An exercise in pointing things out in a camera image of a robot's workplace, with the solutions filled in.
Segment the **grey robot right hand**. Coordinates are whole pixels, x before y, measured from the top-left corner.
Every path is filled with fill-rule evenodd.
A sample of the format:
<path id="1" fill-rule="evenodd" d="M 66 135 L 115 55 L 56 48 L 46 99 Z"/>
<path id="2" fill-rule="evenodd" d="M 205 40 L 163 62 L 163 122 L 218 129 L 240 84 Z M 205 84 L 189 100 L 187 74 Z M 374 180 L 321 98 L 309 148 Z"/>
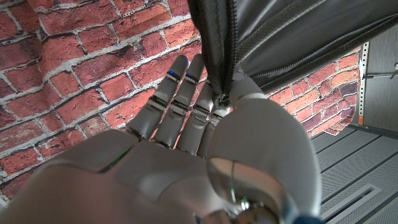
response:
<path id="1" fill-rule="evenodd" d="M 125 131 L 44 163 L 2 223 L 320 223 L 315 150 L 301 124 L 242 70 L 216 110 L 201 55 L 176 58 Z"/>

